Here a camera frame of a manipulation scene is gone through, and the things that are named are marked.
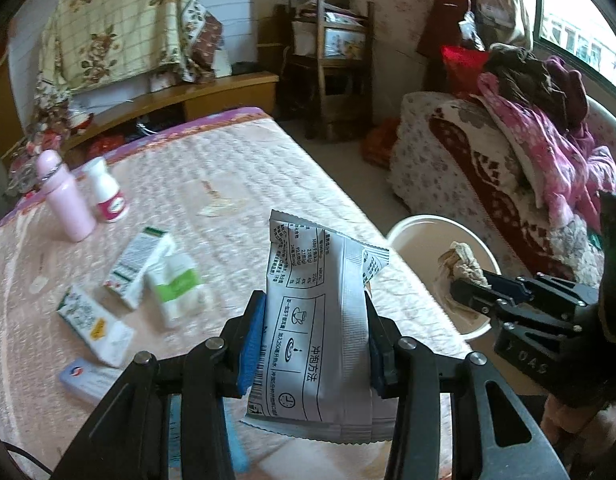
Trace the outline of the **pink quilted tablecloth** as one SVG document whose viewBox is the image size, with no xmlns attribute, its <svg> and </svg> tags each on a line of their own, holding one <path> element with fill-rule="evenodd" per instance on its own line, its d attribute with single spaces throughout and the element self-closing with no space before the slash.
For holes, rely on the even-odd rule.
<svg viewBox="0 0 616 480">
<path fill-rule="evenodd" d="M 272 118 L 245 108 L 178 126 L 114 151 L 128 213 L 73 243 L 41 196 L 0 221 L 0 479 L 42 479 L 91 414 L 58 375 L 92 352 L 58 315 L 72 284 L 135 330 L 131 350 L 169 358 L 219 334 L 265 287 L 271 211 L 285 211 L 374 246 L 385 237 Z M 204 309 L 167 330 L 150 298 L 129 309 L 102 286 L 146 226 L 169 232 L 209 290 Z"/>
</svg>

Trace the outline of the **white flat medicine box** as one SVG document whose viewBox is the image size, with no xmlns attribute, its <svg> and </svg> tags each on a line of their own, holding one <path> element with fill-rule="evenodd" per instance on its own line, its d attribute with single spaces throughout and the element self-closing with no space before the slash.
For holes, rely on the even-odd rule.
<svg viewBox="0 0 616 480">
<path fill-rule="evenodd" d="M 117 368 L 76 359 L 59 373 L 58 379 L 68 392 L 82 401 L 96 405 L 121 374 L 122 370 Z"/>
</svg>

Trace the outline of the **white green tissue pack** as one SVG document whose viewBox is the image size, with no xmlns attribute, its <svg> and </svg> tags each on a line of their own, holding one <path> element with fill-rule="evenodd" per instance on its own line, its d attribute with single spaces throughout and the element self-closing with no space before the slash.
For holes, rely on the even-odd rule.
<svg viewBox="0 0 616 480">
<path fill-rule="evenodd" d="M 194 259 L 186 252 L 163 256 L 148 266 L 145 281 L 168 330 L 204 309 L 205 284 Z"/>
</svg>

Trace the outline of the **beige stocking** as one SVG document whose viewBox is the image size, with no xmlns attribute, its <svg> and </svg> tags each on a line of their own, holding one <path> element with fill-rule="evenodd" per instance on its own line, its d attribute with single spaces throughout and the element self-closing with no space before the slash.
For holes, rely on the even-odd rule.
<svg viewBox="0 0 616 480">
<path fill-rule="evenodd" d="M 468 310 L 461 307 L 457 300 L 451 297 L 450 285 L 459 278 L 484 287 L 490 287 L 474 257 L 470 245 L 461 242 L 452 242 L 448 250 L 439 256 L 437 278 L 434 279 L 433 296 L 445 310 Z"/>
</svg>

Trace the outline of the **grey printed food pouch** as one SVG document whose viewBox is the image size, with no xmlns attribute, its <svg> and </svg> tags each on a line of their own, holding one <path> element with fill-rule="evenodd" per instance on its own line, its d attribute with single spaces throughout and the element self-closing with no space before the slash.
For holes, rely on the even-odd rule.
<svg viewBox="0 0 616 480">
<path fill-rule="evenodd" d="M 371 386 L 366 286 L 389 251 L 282 211 L 270 216 L 267 304 L 246 425 L 339 444 L 390 440 Z"/>
</svg>

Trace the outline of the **white round trash bin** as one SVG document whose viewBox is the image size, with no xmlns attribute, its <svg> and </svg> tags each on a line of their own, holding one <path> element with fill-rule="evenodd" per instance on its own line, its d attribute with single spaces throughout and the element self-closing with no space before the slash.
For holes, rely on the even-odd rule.
<svg viewBox="0 0 616 480">
<path fill-rule="evenodd" d="M 452 300 L 449 290 L 451 271 L 440 260 L 453 243 L 463 243 L 470 246 L 474 259 L 484 272 L 500 274 L 496 258 L 472 231 L 445 217 L 419 214 L 393 226 L 387 240 L 441 305 L 464 340 L 477 339 L 490 330 L 486 315 L 460 307 Z"/>
</svg>

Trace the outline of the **floral beige cloth cover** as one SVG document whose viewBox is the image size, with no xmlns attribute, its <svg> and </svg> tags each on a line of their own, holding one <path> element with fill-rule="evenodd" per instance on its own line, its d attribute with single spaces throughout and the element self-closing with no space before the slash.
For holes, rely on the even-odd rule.
<svg viewBox="0 0 616 480">
<path fill-rule="evenodd" d="M 59 0 L 41 34 L 35 103 L 162 70 L 207 81 L 221 36 L 198 0 Z"/>
</svg>

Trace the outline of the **white green medicine box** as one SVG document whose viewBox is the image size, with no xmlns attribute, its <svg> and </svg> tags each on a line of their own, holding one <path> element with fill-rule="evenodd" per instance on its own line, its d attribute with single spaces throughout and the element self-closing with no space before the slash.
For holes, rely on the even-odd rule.
<svg viewBox="0 0 616 480">
<path fill-rule="evenodd" d="M 128 308 L 136 310 L 143 298 L 147 269 L 163 257 L 172 255 L 175 248 L 177 244 L 169 232 L 146 226 L 125 246 L 102 286 Z"/>
</svg>

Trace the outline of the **pink thermos bottle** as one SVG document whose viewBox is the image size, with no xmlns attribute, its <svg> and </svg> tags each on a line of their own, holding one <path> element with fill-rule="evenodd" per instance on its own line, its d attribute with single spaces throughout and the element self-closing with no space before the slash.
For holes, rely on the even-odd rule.
<svg viewBox="0 0 616 480">
<path fill-rule="evenodd" d="M 43 151 L 35 162 L 40 191 L 69 240 L 81 242 L 95 229 L 96 219 L 76 178 L 54 150 Z"/>
</svg>

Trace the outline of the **dark clothes pile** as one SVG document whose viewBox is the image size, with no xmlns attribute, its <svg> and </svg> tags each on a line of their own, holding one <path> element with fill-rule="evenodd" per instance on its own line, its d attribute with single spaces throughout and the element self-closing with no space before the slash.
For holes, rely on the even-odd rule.
<svg viewBox="0 0 616 480">
<path fill-rule="evenodd" d="M 503 98 L 540 108 L 562 133 L 580 128 L 588 115 L 581 73 L 556 55 L 542 61 L 524 48 L 493 44 L 484 71 L 498 78 Z"/>
</svg>

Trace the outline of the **red bag on floor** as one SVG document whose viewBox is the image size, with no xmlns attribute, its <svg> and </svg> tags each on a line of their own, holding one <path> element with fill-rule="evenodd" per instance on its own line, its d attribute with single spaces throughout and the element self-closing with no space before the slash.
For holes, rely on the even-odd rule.
<svg viewBox="0 0 616 480">
<path fill-rule="evenodd" d="M 373 128 L 361 143 L 362 158 L 373 166 L 388 169 L 399 125 L 399 118 L 387 118 Z"/>
</svg>

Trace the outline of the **wooden tv cabinet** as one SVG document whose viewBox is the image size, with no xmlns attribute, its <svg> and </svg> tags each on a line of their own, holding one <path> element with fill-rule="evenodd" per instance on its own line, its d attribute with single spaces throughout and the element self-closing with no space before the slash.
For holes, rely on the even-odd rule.
<svg viewBox="0 0 616 480">
<path fill-rule="evenodd" d="M 72 136 L 61 145 L 63 152 L 131 122 L 140 116 L 168 106 L 183 106 L 186 122 L 238 107 L 258 107 L 271 115 L 275 104 L 276 84 L 279 76 L 258 72 L 228 76 L 208 84 L 181 84 L 154 93 L 143 94 L 130 102 L 123 102 L 94 116 L 82 134 Z"/>
</svg>

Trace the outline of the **white pill bottle pink label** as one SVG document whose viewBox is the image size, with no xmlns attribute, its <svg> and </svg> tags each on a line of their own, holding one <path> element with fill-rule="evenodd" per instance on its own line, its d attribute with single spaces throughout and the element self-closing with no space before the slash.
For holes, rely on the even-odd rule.
<svg viewBox="0 0 616 480">
<path fill-rule="evenodd" d="M 118 181 L 110 174 L 105 158 L 89 160 L 84 166 L 84 174 L 90 183 L 99 217 L 108 223 L 120 220 L 128 212 L 128 201 Z"/>
</svg>

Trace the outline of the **white yellow medicine box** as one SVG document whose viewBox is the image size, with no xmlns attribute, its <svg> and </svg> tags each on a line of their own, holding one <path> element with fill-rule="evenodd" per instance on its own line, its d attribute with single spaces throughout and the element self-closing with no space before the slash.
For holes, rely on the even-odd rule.
<svg viewBox="0 0 616 480">
<path fill-rule="evenodd" d="M 99 362 L 114 368 L 122 365 L 135 334 L 133 328 L 88 296 L 77 284 L 68 287 L 59 301 L 57 313 Z"/>
</svg>

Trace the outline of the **red pillow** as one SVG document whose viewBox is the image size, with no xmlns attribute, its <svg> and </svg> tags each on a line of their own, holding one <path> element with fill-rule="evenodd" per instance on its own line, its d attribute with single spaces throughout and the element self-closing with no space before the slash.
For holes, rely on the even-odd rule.
<svg viewBox="0 0 616 480">
<path fill-rule="evenodd" d="M 487 51 L 443 46 L 441 57 L 445 67 L 445 86 L 450 93 L 456 96 L 480 93 L 477 81 L 488 61 Z"/>
</svg>

